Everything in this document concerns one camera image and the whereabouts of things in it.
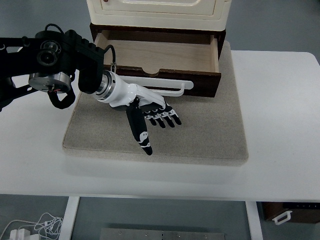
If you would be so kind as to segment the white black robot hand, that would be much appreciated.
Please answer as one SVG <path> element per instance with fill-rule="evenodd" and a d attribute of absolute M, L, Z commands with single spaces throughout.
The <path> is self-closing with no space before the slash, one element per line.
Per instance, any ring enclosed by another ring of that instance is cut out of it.
<path fill-rule="evenodd" d="M 126 83 L 112 71 L 105 70 L 102 80 L 93 97 L 110 107 L 125 111 L 134 139 L 147 155 L 152 155 L 147 125 L 161 128 L 181 125 L 182 122 L 173 109 L 160 94 L 135 83 Z"/>

